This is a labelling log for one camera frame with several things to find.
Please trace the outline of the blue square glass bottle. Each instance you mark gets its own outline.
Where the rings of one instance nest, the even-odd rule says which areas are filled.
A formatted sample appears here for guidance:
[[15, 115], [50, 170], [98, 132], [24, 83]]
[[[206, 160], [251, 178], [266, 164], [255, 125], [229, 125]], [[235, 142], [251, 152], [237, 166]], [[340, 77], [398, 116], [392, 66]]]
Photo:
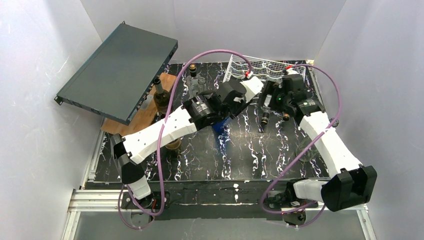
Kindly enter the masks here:
[[213, 131], [217, 134], [221, 134], [225, 131], [226, 126], [228, 125], [228, 122], [231, 120], [230, 117], [225, 118], [224, 120], [215, 123], [214, 125], [211, 126], [211, 128], [213, 129]]

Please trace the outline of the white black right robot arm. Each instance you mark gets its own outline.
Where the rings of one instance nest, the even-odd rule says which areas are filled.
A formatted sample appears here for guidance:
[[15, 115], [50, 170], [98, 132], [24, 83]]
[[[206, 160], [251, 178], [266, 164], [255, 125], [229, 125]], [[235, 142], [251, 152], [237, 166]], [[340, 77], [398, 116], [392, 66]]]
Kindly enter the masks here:
[[266, 110], [283, 113], [283, 119], [293, 118], [307, 134], [327, 166], [329, 181], [298, 178], [290, 180], [284, 193], [266, 197], [267, 203], [300, 202], [324, 203], [333, 212], [371, 200], [377, 180], [373, 166], [363, 165], [346, 147], [323, 105], [309, 97], [302, 75], [283, 75], [277, 80], [268, 78], [259, 98]]

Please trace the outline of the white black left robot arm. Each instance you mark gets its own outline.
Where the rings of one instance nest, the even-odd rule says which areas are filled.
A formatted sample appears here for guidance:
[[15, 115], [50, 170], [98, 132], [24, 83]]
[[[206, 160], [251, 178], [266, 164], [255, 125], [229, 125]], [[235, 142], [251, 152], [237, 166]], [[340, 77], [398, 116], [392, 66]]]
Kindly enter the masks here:
[[185, 101], [167, 118], [136, 133], [110, 139], [112, 156], [121, 182], [130, 188], [135, 199], [151, 194], [141, 165], [153, 152], [185, 135], [213, 126], [227, 118], [235, 118], [260, 92], [262, 85], [251, 80], [230, 80], [217, 90], [206, 90]]

